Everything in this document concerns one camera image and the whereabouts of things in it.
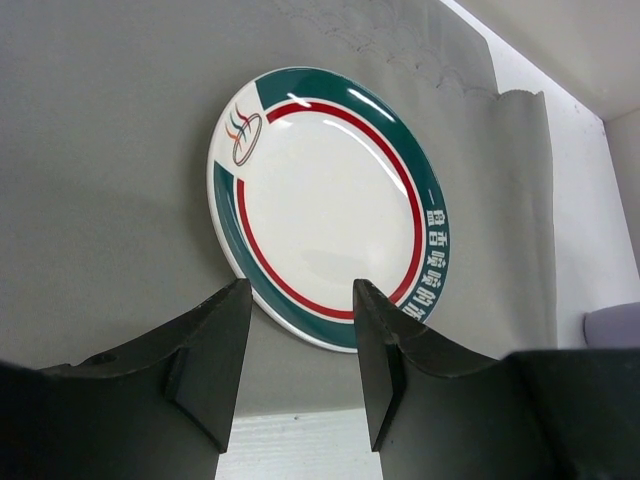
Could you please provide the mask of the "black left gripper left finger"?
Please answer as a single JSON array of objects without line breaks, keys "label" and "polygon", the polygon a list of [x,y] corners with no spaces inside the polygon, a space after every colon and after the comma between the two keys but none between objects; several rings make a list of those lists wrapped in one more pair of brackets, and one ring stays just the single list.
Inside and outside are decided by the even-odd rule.
[{"label": "black left gripper left finger", "polygon": [[228,448],[252,290],[232,282],[78,365],[1,366],[5,479],[211,479]]}]

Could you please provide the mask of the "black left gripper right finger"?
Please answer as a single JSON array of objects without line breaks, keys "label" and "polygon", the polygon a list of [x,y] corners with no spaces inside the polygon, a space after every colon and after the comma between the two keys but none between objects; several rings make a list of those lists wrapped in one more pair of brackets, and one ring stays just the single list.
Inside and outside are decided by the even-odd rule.
[{"label": "black left gripper right finger", "polygon": [[637,349],[495,360],[353,285],[371,448],[387,479],[635,479]]}]

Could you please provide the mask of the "lilac plastic cup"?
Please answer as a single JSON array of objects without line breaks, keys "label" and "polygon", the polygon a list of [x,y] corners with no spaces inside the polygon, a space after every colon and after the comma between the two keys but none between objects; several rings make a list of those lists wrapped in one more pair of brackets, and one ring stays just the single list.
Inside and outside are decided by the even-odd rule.
[{"label": "lilac plastic cup", "polygon": [[590,348],[638,348],[639,303],[603,308],[587,313],[583,333]]}]

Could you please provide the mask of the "white plate green rim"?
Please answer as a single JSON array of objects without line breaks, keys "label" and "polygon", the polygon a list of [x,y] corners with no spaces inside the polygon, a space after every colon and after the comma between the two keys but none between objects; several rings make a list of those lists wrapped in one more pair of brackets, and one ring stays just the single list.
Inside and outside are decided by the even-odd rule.
[{"label": "white plate green rim", "polygon": [[234,273],[310,344],[355,351],[357,279],[422,323],[442,295],[452,240],[429,158],[383,100],[343,75],[287,67],[243,86],[210,141],[207,195]]}]

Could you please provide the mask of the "grey cloth placemat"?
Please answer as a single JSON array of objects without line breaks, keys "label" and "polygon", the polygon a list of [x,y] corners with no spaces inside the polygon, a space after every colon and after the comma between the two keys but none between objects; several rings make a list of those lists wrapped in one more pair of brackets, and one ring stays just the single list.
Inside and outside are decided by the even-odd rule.
[{"label": "grey cloth placemat", "polygon": [[452,265],[429,323],[482,354],[556,343],[544,99],[500,93],[437,1],[5,1],[1,357],[76,364],[231,281],[208,142],[260,73],[311,65],[407,123],[443,189]]}]

